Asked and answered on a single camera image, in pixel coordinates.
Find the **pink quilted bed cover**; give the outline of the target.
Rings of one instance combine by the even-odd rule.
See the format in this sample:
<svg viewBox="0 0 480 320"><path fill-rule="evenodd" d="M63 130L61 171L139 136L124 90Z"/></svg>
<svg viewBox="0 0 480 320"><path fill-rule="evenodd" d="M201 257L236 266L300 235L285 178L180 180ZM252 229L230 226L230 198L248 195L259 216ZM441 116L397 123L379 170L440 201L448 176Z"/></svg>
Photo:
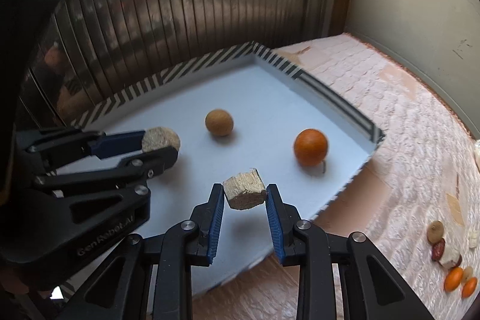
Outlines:
<svg viewBox="0 0 480 320"><path fill-rule="evenodd" d="M327 232L363 231L437 319L477 319L479 296L446 293L431 261L429 223L439 220L465 266L479 268L469 234L479 227L474 141L443 102L397 62L343 34L281 48L385 132L370 163L317 218Z"/></svg>

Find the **white striped cardboard tray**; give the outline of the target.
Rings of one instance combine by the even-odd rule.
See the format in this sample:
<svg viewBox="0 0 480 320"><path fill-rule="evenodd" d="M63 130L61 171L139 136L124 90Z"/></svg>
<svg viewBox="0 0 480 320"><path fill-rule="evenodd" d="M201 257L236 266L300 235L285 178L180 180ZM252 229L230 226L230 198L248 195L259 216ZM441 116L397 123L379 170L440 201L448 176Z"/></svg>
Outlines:
<svg viewBox="0 0 480 320"><path fill-rule="evenodd" d="M233 132L208 132L211 110L233 117ZM187 219L216 183L256 168L300 216L315 218L373 157L384 132L328 85L257 43L182 62L131 85L72 120L108 134L169 127L181 139L171 169L148 181L151 216L138 229L159 235ZM323 132L329 149L318 166L301 166L295 138Z"/></svg>

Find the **round tan brown fruit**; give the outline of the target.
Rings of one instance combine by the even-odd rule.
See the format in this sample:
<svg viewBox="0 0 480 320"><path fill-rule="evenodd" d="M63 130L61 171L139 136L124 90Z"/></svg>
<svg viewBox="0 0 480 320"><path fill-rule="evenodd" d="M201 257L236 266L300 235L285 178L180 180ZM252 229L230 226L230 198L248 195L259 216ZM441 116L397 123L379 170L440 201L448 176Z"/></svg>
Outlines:
<svg viewBox="0 0 480 320"><path fill-rule="evenodd" d="M211 110L205 117L205 126L212 135L223 137L233 132L234 121L226 110L215 109Z"/></svg>

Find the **small tan fruit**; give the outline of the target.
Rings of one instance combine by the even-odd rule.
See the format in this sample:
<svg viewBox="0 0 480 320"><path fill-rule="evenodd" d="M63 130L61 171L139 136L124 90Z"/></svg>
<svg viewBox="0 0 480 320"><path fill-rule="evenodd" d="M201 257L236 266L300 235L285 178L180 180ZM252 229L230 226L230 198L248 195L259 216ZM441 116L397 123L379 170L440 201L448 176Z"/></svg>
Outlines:
<svg viewBox="0 0 480 320"><path fill-rule="evenodd" d="M465 284L470 278L473 277L473 268L471 266L465 267L463 269L462 283Z"/></svg>

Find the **large orange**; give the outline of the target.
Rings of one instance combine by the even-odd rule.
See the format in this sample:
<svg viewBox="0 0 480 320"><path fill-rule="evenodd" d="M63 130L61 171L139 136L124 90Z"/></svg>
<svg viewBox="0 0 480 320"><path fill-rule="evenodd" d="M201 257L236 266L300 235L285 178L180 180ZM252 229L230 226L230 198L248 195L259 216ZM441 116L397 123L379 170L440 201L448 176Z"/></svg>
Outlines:
<svg viewBox="0 0 480 320"><path fill-rule="evenodd" d="M301 166L318 166L325 160L328 149L328 140L319 130L305 129L295 138L294 154Z"/></svg>

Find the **small orange tangerine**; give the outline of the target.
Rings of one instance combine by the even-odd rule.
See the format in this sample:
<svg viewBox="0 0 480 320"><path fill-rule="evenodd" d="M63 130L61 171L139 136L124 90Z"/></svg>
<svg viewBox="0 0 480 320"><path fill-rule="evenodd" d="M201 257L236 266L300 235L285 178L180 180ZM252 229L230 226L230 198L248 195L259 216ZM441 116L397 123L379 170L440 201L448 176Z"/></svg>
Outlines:
<svg viewBox="0 0 480 320"><path fill-rule="evenodd" d="M469 278L463 285L461 297L463 299L469 298L473 295L478 285L478 279L476 277Z"/></svg>

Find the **medium orange tangerine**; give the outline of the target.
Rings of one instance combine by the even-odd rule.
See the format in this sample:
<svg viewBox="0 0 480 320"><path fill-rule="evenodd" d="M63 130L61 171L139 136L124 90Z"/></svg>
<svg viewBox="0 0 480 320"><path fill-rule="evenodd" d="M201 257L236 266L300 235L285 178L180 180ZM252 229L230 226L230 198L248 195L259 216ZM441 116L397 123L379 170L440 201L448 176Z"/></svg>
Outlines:
<svg viewBox="0 0 480 320"><path fill-rule="evenodd" d="M458 288L459 285L461 284L461 281L463 279L463 274L464 274L464 271L459 266L450 269L443 284L443 288L445 292L453 292L454 290L456 290L456 288Z"/></svg>

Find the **dark red jujube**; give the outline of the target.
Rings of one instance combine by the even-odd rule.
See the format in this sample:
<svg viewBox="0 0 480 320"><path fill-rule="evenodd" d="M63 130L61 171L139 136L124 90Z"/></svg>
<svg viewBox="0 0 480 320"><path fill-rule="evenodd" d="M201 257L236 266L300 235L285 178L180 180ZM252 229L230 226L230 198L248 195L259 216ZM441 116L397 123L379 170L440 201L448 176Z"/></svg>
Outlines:
<svg viewBox="0 0 480 320"><path fill-rule="evenodd" d="M452 268L456 268L456 267L459 267L462 263L462 255L460 254L458 259L457 259L457 262L455 263L455 265L452 267Z"/></svg>

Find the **brown kiwi fruit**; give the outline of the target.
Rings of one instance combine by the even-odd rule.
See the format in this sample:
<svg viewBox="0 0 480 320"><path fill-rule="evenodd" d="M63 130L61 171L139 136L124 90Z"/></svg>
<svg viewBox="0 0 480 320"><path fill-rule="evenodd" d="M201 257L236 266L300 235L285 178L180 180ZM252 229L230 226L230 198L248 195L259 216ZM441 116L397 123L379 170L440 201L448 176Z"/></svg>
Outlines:
<svg viewBox="0 0 480 320"><path fill-rule="evenodd" d="M426 231L426 237L427 241L431 245L435 245L436 243L439 243L439 241L442 240L444 235L444 225L441 221L435 220L431 222Z"/></svg>

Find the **white fuzzy fruit chunk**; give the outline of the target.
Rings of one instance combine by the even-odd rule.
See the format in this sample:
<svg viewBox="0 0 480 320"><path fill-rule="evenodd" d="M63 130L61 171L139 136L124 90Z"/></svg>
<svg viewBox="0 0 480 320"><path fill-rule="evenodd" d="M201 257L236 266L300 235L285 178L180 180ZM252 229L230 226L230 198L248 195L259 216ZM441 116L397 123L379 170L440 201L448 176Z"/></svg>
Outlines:
<svg viewBox="0 0 480 320"><path fill-rule="evenodd" d="M446 270L452 269L452 267L457 262L457 259L460 255L460 251L456 247L450 245L445 246L445 251L442 258L439 261L439 264Z"/></svg>

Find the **red jujube date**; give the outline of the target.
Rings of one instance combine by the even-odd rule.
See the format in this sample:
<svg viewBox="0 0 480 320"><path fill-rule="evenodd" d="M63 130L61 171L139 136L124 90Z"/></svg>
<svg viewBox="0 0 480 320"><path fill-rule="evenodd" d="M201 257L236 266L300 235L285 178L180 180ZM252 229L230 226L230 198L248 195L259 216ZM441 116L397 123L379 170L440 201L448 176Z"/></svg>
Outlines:
<svg viewBox="0 0 480 320"><path fill-rule="evenodd" d="M444 238L441 238L437 243L432 245L431 260L433 262L439 262L445 251L446 242Z"/></svg>

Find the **dark wooden slatted headboard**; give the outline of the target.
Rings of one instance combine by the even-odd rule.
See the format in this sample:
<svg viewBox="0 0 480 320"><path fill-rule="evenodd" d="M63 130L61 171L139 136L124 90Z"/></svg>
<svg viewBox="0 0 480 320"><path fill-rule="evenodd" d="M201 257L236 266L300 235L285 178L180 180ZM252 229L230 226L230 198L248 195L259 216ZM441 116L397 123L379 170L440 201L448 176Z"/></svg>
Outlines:
<svg viewBox="0 0 480 320"><path fill-rule="evenodd" d="M71 124L189 59L255 40L276 47L317 27L320 0L61 0L47 15L19 96L35 127Z"/></svg>

